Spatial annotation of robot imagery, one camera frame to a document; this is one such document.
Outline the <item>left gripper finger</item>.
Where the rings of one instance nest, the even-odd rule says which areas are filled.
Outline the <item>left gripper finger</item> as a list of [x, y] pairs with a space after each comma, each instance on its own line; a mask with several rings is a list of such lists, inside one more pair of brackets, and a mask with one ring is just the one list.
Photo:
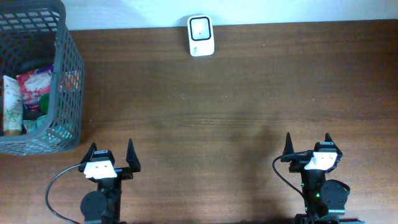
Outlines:
[[80, 164], [89, 162], [96, 150], [97, 150], [96, 144], [93, 142], [88, 152], [84, 155], [83, 159], [81, 160]]
[[137, 154], [134, 149], [132, 139], [129, 139], [127, 145], [127, 154], [126, 154], [126, 162], [129, 164], [129, 167], [133, 172], [140, 172], [141, 171], [141, 163], [137, 157]]

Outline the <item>teal wet wipes pack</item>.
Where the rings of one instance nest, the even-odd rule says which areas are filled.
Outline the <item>teal wet wipes pack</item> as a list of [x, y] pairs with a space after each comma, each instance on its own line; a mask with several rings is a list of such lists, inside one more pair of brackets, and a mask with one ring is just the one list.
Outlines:
[[23, 120], [23, 125], [25, 127], [26, 133], [31, 133], [35, 131], [39, 126], [41, 126], [45, 119], [47, 118], [46, 115], [40, 116], [35, 120]]

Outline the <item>orange Kleenex tissue pack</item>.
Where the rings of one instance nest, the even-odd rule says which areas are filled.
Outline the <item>orange Kleenex tissue pack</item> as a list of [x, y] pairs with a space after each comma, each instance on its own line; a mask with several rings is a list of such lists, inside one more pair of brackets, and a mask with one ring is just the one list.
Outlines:
[[77, 90], [80, 87], [80, 72], [78, 70], [66, 72], [64, 75], [64, 84], [66, 90]]

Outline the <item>white bamboo print tube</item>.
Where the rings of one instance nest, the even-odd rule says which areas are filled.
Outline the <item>white bamboo print tube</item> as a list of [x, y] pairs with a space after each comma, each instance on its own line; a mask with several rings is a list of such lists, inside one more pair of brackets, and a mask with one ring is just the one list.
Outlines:
[[18, 81], [3, 76], [3, 132], [5, 136], [22, 133], [23, 103]]

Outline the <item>red purple pad package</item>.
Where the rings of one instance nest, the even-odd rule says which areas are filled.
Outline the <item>red purple pad package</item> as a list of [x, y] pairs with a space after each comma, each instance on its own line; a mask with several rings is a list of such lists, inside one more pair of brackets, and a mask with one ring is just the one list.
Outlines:
[[41, 97], [50, 92], [53, 65], [31, 70], [17, 76], [22, 101], [28, 110], [39, 110]]

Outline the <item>teal Kleenex tissue pack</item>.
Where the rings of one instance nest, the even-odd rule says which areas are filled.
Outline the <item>teal Kleenex tissue pack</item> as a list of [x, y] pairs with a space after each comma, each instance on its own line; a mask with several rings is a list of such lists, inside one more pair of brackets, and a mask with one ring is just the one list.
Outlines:
[[65, 141], [66, 139], [73, 139], [71, 126], [68, 123], [54, 126], [51, 131], [53, 141]]

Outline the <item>green lid jar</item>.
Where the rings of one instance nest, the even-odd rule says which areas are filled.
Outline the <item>green lid jar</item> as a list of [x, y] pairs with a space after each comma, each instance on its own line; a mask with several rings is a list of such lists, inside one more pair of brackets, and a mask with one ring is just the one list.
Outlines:
[[49, 110], [49, 98], [50, 98], [50, 94], [46, 93], [46, 94], [42, 95], [39, 100], [39, 109], [45, 114], [47, 114], [48, 110]]

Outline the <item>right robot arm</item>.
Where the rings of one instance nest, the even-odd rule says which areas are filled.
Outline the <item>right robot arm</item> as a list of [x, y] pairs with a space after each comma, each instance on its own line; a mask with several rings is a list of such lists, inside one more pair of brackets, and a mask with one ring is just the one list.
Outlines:
[[297, 214], [294, 224], [306, 223], [362, 223], [356, 218], [342, 218], [345, 215], [345, 204], [351, 192], [349, 185], [335, 179], [326, 179], [333, 171], [343, 153], [326, 133], [325, 140], [316, 142], [312, 150], [295, 152], [289, 133], [286, 135], [284, 151], [274, 159], [289, 163], [290, 173], [301, 175], [301, 190], [294, 187], [282, 177], [272, 164], [274, 172], [291, 188], [300, 194], [304, 201], [305, 213]]

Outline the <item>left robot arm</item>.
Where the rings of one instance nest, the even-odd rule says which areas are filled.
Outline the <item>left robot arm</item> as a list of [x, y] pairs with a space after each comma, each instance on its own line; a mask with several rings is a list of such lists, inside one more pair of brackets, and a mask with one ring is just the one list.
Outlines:
[[110, 150], [99, 151], [92, 143], [78, 166], [78, 171], [97, 184], [97, 189], [87, 193], [80, 204], [85, 223], [122, 223], [122, 181], [132, 180], [133, 173], [141, 171], [141, 164], [132, 139], [127, 144], [127, 167], [115, 168], [115, 159]]

